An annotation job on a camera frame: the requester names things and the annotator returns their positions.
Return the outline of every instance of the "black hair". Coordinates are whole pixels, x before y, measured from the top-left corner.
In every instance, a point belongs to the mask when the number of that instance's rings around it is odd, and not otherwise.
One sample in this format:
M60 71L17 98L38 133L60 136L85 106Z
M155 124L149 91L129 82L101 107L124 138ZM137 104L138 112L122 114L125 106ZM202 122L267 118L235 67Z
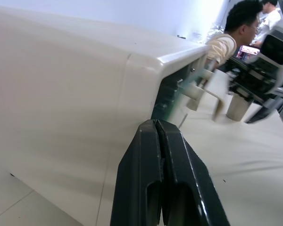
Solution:
M274 6L278 5L278 0L262 0L261 3L265 5L266 3L270 3Z
M234 32L244 24L252 25L262 10L263 4L259 0L238 2L228 14L225 32Z

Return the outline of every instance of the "metal cylinder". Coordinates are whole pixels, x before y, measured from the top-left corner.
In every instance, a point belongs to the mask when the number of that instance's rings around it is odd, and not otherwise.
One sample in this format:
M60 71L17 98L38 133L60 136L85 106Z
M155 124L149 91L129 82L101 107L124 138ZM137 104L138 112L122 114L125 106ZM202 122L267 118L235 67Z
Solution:
M251 103L252 101L246 101L238 94L234 94L226 116L233 121L241 121Z

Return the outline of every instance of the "beige plastic housing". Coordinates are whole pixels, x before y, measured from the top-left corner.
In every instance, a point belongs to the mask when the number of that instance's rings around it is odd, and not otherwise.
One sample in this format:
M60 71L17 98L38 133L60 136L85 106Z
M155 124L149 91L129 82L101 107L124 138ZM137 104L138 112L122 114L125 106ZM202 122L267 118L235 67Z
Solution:
M139 27L0 8L0 164L83 225L109 220L117 165L161 81L201 67L207 51Z

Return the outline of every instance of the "white shirt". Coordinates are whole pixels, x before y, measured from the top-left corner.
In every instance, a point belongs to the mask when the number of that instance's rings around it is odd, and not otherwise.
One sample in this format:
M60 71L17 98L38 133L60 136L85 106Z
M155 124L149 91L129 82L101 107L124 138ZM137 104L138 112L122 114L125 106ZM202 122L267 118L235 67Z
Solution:
M281 20L281 15L278 11L280 11L279 8L270 12L267 17L261 22L258 28L259 33L256 36L255 41L264 41L268 32L272 30L272 28L276 25L276 23L279 22L279 20Z
M211 46L208 59L215 59L219 65L223 65L237 49L235 39L223 33L214 35L206 44Z

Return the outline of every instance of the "white table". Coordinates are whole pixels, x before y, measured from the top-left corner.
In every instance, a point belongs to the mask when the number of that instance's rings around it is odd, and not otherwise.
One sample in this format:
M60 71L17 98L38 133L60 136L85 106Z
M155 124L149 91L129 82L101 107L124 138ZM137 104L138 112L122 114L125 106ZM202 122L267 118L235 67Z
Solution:
M283 123L279 114L275 111L251 125L233 122L225 114L213 122L215 101L205 95L181 131L208 167L231 225L283 226ZM247 115L257 108L252 105ZM121 157L116 153L110 157L98 226L109 225Z

